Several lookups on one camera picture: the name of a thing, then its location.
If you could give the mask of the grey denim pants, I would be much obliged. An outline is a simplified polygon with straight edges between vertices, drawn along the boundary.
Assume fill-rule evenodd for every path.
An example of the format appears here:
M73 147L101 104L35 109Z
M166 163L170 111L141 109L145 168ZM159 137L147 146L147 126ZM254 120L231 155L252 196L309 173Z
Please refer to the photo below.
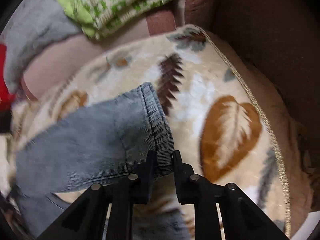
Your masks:
M135 172L153 150L155 178L170 190L174 142L152 84L82 107L31 139L16 155L16 202L38 237L67 209L59 193L107 185Z

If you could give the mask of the beige leaf print blanket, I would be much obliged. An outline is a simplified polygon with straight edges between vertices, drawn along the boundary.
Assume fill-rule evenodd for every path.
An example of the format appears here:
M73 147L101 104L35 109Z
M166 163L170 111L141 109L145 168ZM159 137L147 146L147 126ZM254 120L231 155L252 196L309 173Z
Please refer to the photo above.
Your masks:
M12 137L1 137L1 192L16 184L16 155L41 132L82 107L152 84L182 160L212 183L236 183L289 235L289 189L271 125L229 59L199 28L186 25L109 50L36 102L13 108ZM178 204L172 186L156 179L139 216L176 211L193 238L194 210Z

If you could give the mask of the black garment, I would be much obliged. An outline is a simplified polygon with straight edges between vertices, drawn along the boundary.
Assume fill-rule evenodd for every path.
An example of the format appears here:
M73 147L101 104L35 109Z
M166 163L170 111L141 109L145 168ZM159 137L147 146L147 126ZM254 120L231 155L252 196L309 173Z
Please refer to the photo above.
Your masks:
M12 113L11 110L0 112L0 133L5 134L10 132Z

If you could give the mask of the brown cardboard box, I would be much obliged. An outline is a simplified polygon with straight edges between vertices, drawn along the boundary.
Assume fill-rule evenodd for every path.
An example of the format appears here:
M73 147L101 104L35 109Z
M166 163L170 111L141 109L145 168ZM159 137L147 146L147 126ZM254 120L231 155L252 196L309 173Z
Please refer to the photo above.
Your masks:
M217 0L211 30L275 85L319 210L319 0Z

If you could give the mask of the grey quilted pillow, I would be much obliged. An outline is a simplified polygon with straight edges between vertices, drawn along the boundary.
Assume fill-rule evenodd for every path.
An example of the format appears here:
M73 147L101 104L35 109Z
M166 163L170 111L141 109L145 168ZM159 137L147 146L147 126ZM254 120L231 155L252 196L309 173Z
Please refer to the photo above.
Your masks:
M10 94L19 87L28 64L54 42L80 33L57 0L23 0L1 34L7 46L4 82Z

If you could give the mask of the pink brown bolster cushion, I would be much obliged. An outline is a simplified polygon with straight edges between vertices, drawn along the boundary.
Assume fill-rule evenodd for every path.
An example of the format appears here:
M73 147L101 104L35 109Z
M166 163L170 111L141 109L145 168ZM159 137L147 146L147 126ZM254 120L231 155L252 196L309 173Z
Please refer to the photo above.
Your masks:
M95 57L119 45L171 32L185 24L209 29L216 3L217 0L177 0L139 16L101 42L91 42L85 35L78 34L46 46L23 73L22 92L35 101Z

